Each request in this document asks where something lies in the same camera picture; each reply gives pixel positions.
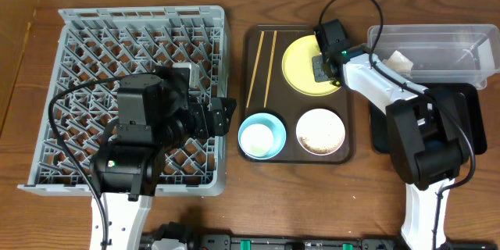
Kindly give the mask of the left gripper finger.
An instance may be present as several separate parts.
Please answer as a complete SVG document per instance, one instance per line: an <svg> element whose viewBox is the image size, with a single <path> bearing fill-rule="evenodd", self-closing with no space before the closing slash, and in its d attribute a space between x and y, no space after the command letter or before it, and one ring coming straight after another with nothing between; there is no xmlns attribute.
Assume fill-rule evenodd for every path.
<svg viewBox="0 0 500 250"><path fill-rule="evenodd" d="M214 135L217 137L222 137L229 132L230 129L230 119L225 115L215 115L213 117L214 125Z"/></svg>
<svg viewBox="0 0 500 250"><path fill-rule="evenodd" d="M237 107L237 101L234 98L216 97L211 99L211 111L214 115L231 119Z"/></svg>

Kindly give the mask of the small white cup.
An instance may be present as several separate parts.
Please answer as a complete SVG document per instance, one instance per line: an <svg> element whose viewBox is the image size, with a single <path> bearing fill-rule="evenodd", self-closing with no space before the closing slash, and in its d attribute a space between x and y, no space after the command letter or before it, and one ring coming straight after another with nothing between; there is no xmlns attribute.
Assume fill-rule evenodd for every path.
<svg viewBox="0 0 500 250"><path fill-rule="evenodd" d="M266 125L252 124L242 131L240 141L248 155L264 156L273 146L273 132Z"/></svg>

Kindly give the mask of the wooden chopstick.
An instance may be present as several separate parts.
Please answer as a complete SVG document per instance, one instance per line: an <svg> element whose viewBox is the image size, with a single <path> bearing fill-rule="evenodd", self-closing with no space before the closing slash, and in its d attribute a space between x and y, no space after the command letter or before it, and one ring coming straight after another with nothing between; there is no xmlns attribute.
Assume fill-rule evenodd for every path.
<svg viewBox="0 0 500 250"><path fill-rule="evenodd" d="M254 88L254 84L255 84L255 77L256 77L256 73L257 73L257 69L258 69L258 65L259 65L260 54L261 54L262 45L263 45L263 39L265 37L264 34L265 34L265 31L260 31L259 44L258 44L256 56L255 56L254 67L253 67L253 71L252 71L252 78L251 78L251 83L250 83L250 87L249 87L249 91L248 91L248 97L247 97L247 102L246 102L245 108L249 107L249 104L251 101L252 92L253 92L253 88Z"/></svg>
<svg viewBox="0 0 500 250"><path fill-rule="evenodd" d="M272 45L271 45L270 60L269 60L269 65L268 65L267 77L266 77L266 90L265 90L264 102L263 102L264 108L266 108L266 106L267 106L267 101L268 101L268 96L269 96L269 91L270 91L270 81L271 81L272 72L273 72L273 62L274 62L276 43L277 43L277 30L275 30L273 32L273 41L272 41Z"/></svg>

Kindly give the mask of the white paper napkin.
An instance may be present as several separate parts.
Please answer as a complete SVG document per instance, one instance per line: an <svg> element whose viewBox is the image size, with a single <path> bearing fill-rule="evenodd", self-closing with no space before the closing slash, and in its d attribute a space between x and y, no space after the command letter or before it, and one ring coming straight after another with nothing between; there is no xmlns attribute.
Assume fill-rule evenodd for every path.
<svg viewBox="0 0 500 250"><path fill-rule="evenodd" d="M388 59L382 60L383 64L402 76L411 76L413 62L401 52L394 51Z"/></svg>

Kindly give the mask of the white round bowl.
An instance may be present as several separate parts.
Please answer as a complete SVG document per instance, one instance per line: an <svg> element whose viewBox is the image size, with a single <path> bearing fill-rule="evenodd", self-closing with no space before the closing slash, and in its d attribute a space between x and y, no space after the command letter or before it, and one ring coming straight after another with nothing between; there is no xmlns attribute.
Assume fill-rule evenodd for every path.
<svg viewBox="0 0 500 250"><path fill-rule="evenodd" d="M297 139L301 136L311 136L314 138L321 136L323 138L336 140L341 143L341 145L343 145L346 138L346 130L343 121L335 112L328 109L311 109L305 112L298 119L295 134Z"/></svg>

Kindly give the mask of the rice and food scraps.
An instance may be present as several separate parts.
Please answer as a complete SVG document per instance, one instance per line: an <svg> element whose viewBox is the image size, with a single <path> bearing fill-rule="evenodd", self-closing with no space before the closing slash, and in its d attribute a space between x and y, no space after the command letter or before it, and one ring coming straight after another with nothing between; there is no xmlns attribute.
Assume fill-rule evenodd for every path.
<svg viewBox="0 0 500 250"><path fill-rule="evenodd" d="M329 155L338 150L341 146L336 140L329 139L328 137L307 137L301 136L298 138L301 146L314 155Z"/></svg>

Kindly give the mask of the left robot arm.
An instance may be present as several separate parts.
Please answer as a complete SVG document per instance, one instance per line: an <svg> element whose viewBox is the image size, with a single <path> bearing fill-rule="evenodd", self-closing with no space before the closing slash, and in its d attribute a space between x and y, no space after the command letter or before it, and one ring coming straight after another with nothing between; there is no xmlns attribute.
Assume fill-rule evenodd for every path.
<svg viewBox="0 0 500 250"><path fill-rule="evenodd" d="M158 66L120 80L118 118L110 122L91 157L92 249L137 249L152 206L166 153L188 138L222 137L237 102L213 98L210 105L189 97L198 74L188 68Z"/></svg>

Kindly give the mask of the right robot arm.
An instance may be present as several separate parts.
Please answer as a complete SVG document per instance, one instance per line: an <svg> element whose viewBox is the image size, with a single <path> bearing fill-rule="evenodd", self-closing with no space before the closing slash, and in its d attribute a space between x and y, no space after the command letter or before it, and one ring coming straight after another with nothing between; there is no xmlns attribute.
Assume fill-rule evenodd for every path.
<svg viewBox="0 0 500 250"><path fill-rule="evenodd" d="M391 162L405 182L401 236L409 249L446 249L444 217L456 178L474 164L473 146L453 93L415 84L385 66L366 45L352 46L339 20L319 23L320 55L312 60L316 81L360 93L385 116Z"/></svg>

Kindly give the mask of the grey plastic dishwasher rack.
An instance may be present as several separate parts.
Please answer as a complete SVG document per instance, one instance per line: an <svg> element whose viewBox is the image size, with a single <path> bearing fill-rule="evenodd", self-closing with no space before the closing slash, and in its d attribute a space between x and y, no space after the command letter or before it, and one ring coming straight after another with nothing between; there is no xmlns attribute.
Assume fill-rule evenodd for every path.
<svg viewBox="0 0 500 250"><path fill-rule="evenodd" d="M24 191L42 196L86 196L77 166L88 168L106 124L117 117L121 76L157 66L195 63L192 99L209 104L227 95L230 25L218 5L63 9L48 99L55 122L41 121Z"/></svg>

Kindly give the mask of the dark brown serving tray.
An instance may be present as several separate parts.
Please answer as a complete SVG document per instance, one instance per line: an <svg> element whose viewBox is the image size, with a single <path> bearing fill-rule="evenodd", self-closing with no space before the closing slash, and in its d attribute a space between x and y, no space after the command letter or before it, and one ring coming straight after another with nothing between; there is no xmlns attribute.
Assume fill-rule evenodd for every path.
<svg viewBox="0 0 500 250"><path fill-rule="evenodd" d="M270 91L266 108L263 107L266 90L266 77L273 41L277 30L277 43L270 81ZM265 31L259 65L251 101L245 108L252 78L255 56L259 44L260 31ZM245 35L245 62L242 67L241 118L245 120L255 113L270 113L284 124L287 138L284 148L268 163L294 164L335 164L348 162L355 155L355 126L352 93L340 88L333 94L313 97L299 93L285 80L281 61L286 48L295 40L313 33L312 28L304 25L258 25ZM298 143L295 126L303 113L310 109L329 109L336 113L345 125L346 138L343 145L334 153L325 156L313 155Z"/></svg>

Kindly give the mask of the yellow round plate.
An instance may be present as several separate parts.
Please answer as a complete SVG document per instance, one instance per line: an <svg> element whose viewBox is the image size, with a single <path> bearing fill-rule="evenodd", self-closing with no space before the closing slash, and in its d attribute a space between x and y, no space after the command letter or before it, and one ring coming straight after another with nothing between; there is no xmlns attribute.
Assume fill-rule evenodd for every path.
<svg viewBox="0 0 500 250"><path fill-rule="evenodd" d="M313 57L320 55L320 47L314 35L306 35L293 41L284 52L282 72L285 80L299 93L320 97L339 90L329 81L316 82L313 73Z"/></svg>

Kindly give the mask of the light blue bowl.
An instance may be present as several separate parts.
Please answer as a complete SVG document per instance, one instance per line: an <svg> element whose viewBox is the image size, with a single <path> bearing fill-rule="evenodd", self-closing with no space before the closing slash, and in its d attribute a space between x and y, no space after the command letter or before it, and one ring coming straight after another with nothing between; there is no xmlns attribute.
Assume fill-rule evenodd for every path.
<svg viewBox="0 0 500 250"><path fill-rule="evenodd" d="M242 131L249 125L256 123L266 125L273 132L272 148L264 156L260 157L248 155L241 147L241 141L240 141ZM284 145L286 143L286 138L287 138L287 132L284 124L275 115L265 112L256 113L246 118L239 127L238 137L237 137L238 144L243 153L250 159L255 159L255 160L272 159L284 148Z"/></svg>

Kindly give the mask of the black rectangular tray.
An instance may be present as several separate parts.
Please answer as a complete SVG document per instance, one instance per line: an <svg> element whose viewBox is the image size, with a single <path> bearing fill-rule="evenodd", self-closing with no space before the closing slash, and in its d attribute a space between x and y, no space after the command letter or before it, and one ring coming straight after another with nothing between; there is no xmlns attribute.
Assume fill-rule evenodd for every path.
<svg viewBox="0 0 500 250"><path fill-rule="evenodd" d="M488 143L477 89L467 83L428 83L424 84L424 86L427 88L443 87L455 93L458 103L467 108L467 116L470 121L468 130L472 137L474 152L476 155L484 154L488 149ZM370 103L370 132L373 149L378 153L388 154L389 142L386 118L373 103Z"/></svg>

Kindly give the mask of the clear plastic bin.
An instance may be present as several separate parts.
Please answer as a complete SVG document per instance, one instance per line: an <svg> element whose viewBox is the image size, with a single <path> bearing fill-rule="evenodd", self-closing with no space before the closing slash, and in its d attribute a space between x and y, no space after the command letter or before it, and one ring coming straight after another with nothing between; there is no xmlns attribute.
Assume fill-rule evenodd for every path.
<svg viewBox="0 0 500 250"><path fill-rule="evenodd" d="M413 24L371 26L369 45L382 61L394 51L413 62L411 76L418 84L468 83L486 88L499 73L499 29L493 24Z"/></svg>

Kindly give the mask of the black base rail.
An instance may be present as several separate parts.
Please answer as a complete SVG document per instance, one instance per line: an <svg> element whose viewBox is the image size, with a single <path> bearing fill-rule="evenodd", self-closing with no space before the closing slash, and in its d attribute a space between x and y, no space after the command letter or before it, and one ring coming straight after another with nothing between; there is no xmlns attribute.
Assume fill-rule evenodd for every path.
<svg viewBox="0 0 500 250"><path fill-rule="evenodd" d="M235 237L228 234L200 235L192 227L170 222L143 234L140 250L398 250L407 249L401 238L323 240L292 237Z"/></svg>

